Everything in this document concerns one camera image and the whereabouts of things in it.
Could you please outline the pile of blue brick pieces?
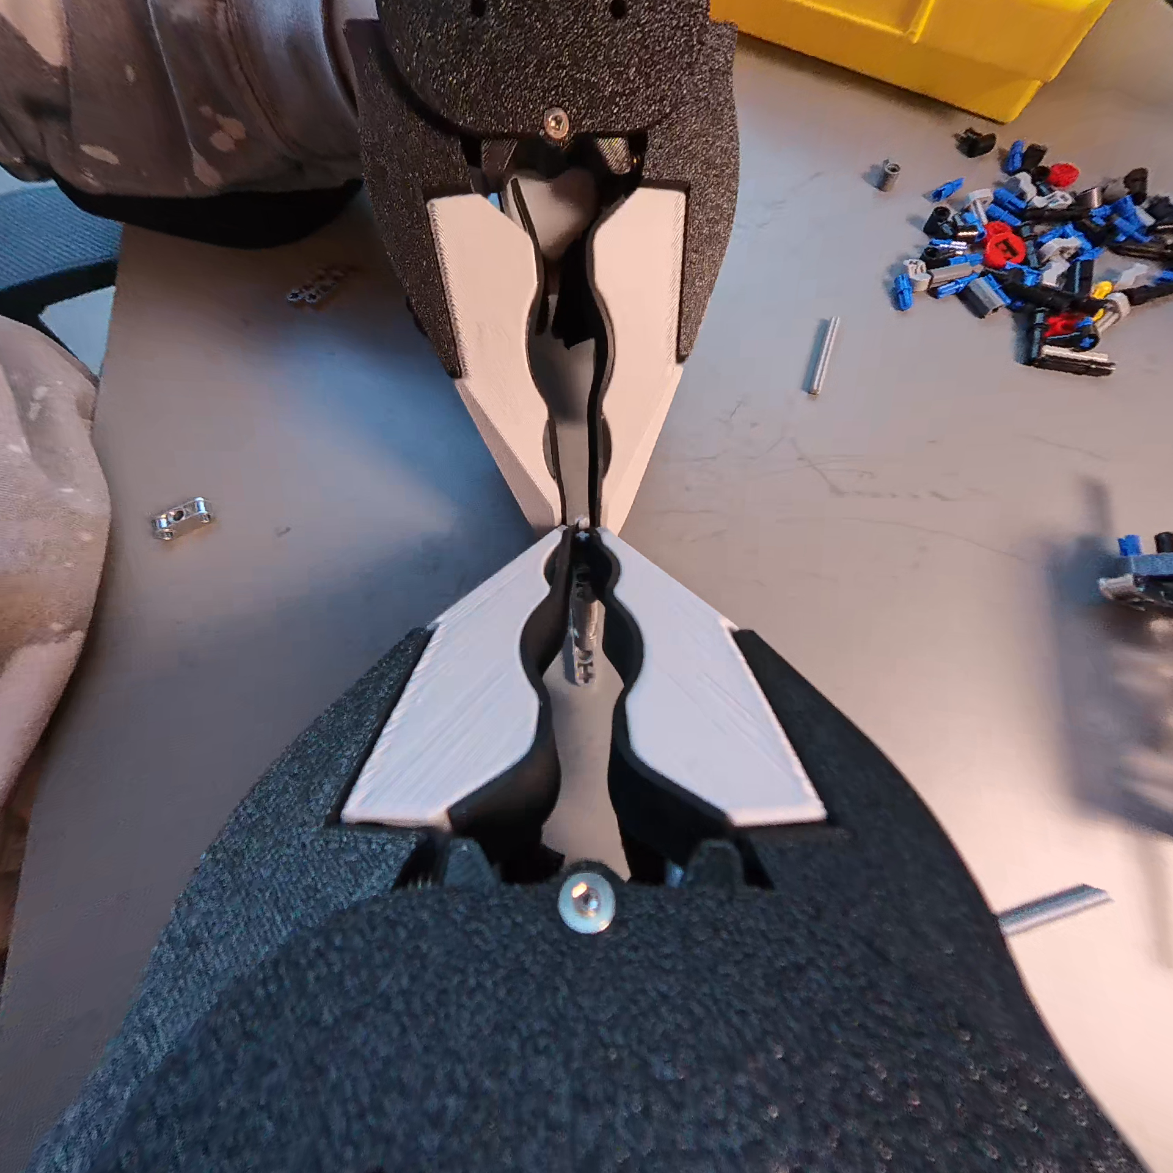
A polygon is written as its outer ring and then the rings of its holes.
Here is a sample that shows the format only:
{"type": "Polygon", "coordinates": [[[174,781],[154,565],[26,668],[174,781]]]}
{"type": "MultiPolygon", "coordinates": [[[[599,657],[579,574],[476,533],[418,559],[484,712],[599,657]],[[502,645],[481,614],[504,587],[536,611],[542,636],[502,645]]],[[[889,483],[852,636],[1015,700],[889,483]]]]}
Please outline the pile of blue brick pieces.
{"type": "Polygon", "coordinates": [[[1106,335],[1145,306],[1170,303],[1171,197],[1133,168],[1093,183],[1046,145],[1000,151],[986,183],[927,196],[924,241],[896,263],[887,301],[954,303],[1014,327],[1015,359],[1038,371],[1107,377],[1106,335]]]}

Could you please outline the yellow and clear brick model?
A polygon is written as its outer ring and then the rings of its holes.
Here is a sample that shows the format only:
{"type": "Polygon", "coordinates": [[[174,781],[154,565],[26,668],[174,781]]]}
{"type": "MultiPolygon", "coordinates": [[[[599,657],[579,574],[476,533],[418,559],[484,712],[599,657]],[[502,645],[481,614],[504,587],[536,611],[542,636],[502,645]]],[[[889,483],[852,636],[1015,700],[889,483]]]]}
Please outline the yellow and clear brick model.
{"type": "Polygon", "coordinates": [[[1103,599],[1154,613],[1171,613],[1171,532],[1153,538],[1147,550],[1141,536],[1124,535],[1116,539],[1118,553],[1109,561],[1109,571],[1098,577],[1103,599]]]}

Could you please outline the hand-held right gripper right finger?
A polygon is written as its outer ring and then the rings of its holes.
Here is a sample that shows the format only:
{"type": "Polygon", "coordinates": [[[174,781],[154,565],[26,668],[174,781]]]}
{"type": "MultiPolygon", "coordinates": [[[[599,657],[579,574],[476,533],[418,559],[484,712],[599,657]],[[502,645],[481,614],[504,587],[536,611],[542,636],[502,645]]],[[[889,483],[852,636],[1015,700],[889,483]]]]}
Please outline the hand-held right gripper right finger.
{"type": "Polygon", "coordinates": [[[608,794],[626,837],[739,837],[828,811],[725,616],[608,529],[588,538],[621,680],[608,794]]]}

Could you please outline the thin grey axle rod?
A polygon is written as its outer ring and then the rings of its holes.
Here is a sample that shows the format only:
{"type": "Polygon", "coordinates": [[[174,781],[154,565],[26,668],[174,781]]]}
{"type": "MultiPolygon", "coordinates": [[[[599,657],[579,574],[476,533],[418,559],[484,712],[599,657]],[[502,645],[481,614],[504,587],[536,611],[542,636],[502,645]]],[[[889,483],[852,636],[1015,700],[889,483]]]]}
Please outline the thin grey axle rod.
{"type": "Polygon", "coordinates": [[[1110,903],[1112,897],[1107,891],[1089,884],[1077,884],[1020,903],[997,914],[996,918],[1002,936],[1012,938],[1110,903]]]}
{"type": "Polygon", "coordinates": [[[841,321],[841,316],[834,315],[823,319],[815,329],[811,355],[806,361],[802,380],[802,390],[809,397],[821,394],[841,321]]]}

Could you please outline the grey desk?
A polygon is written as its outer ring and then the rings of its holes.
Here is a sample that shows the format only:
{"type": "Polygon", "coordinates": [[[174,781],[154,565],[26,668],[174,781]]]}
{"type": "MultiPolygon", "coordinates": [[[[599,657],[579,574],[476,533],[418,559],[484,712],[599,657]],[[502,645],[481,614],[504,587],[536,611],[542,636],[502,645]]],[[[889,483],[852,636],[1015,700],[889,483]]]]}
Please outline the grey desk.
{"type": "MultiPolygon", "coordinates": [[[[1095,588],[1116,535],[1170,527],[1170,309],[1109,333],[1107,379],[1022,370],[1000,315],[893,312],[884,274],[964,171],[967,119],[750,38],[736,95],[728,255],[623,539],[878,742],[991,904],[1112,894],[1014,952],[1084,1085],[1170,1170],[1168,652],[1095,588]]],[[[3,1170],[78,1092],[255,779],[525,544],[374,255],[363,199],[273,251],[125,232],[94,420],[110,561],[36,776],[3,1170]],[[285,304],[321,266],[353,272],[285,304]],[[214,524],[153,538],[194,497],[214,524]]]]}

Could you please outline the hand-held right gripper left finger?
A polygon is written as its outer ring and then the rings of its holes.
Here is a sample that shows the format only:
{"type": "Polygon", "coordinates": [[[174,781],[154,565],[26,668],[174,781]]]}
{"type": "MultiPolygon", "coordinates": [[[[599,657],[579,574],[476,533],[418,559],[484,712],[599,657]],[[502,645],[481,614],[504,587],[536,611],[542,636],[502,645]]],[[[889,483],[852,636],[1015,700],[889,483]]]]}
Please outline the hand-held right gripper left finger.
{"type": "Polygon", "coordinates": [[[432,622],[345,823],[540,837],[560,787],[544,672],[565,640],[571,545],[550,532],[432,622]]]}

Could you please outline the small yellow parts bin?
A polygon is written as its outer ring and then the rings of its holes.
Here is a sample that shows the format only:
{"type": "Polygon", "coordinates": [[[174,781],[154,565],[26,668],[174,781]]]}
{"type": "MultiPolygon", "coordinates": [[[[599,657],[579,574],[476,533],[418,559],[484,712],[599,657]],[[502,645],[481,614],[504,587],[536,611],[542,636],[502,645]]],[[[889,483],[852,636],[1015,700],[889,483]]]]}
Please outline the small yellow parts bin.
{"type": "Polygon", "coordinates": [[[1107,2],[712,2],[712,18],[996,124],[1054,81],[1107,2]]]}

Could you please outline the grey brick beam assembly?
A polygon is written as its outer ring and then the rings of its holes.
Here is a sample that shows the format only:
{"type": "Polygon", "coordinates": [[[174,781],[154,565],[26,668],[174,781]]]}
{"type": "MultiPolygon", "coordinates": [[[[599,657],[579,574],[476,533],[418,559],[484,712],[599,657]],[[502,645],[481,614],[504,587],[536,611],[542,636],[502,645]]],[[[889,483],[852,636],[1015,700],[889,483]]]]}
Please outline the grey brick beam assembly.
{"type": "Polygon", "coordinates": [[[595,680],[611,579],[608,552],[592,529],[579,526],[569,539],[568,562],[565,675],[571,684],[588,686],[595,680]]]}

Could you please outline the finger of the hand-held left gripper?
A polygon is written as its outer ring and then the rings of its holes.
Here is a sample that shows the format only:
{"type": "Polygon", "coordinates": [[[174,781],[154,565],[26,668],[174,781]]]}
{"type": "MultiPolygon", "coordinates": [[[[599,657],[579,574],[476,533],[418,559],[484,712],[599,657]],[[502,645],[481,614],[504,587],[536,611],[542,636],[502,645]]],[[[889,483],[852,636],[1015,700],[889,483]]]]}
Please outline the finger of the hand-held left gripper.
{"type": "Polygon", "coordinates": [[[531,235],[482,196],[427,202],[460,374],[453,385],[536,533],[565,524],[559,440],[530,362],[531,235]]]}
{"type": "Polygon", "coordinates": [[[599,521],[614,533],[629,516],[683,374],[684,214],[681,191],[640,186],[594,231],[594,295],[608,335],[600,417],[609,457],[599,521]]]}

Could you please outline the person's left forearm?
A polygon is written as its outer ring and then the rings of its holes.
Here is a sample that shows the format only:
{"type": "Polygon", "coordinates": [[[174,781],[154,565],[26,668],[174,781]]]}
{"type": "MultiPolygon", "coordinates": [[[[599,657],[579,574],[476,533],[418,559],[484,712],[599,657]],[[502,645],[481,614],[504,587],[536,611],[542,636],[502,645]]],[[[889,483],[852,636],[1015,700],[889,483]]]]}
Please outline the person's left forearm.
{"type": "Polygon", "coordinates": [[[374,2],[3,2],[1,162],[90,196],[360,177],[343,25],[374,2]]]}

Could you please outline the small silver brick connector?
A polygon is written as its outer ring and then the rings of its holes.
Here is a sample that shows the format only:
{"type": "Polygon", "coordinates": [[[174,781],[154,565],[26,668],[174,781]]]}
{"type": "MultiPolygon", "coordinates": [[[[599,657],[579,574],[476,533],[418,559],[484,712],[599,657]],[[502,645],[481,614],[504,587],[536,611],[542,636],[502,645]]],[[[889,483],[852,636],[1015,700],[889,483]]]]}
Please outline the small silver brick connector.
{"type": "Polygon", "coordinates": [[[203,497],[188,498],[171,506],[151,519],[151,535],[157,541],[172,542],[212,526],[215,515],[203,497]]]}

